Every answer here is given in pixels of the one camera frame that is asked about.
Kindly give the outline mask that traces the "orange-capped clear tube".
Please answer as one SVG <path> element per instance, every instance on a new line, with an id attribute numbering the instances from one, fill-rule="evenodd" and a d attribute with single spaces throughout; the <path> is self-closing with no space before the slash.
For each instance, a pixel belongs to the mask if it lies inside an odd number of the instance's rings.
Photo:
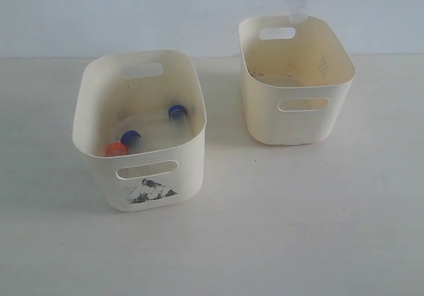
<path id="1" fill-rule="evenodd" d="M 105 148 L 106 157 L 126 156 L 128 153 L 128 147 L 121 142 L 111 143 Z"/>

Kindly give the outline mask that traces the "cream plastic bin with sticker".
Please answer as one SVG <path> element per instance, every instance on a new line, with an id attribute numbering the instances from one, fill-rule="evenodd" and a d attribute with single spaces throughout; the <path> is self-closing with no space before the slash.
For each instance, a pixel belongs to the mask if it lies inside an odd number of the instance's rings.
<path id="1" fill-rule="evenodd" d="M 168 109 L 183 105 L 191 133 L 178 134 Z M 141 211 L 191 199 L 205 162 L 205 102 L 191 59 L 175 50 L 111 54 L 87 65 L 81 79 L 72 139 L 108 204 Z M 141 154 L 106 157 L 105 148 L 137 130 Z"/>

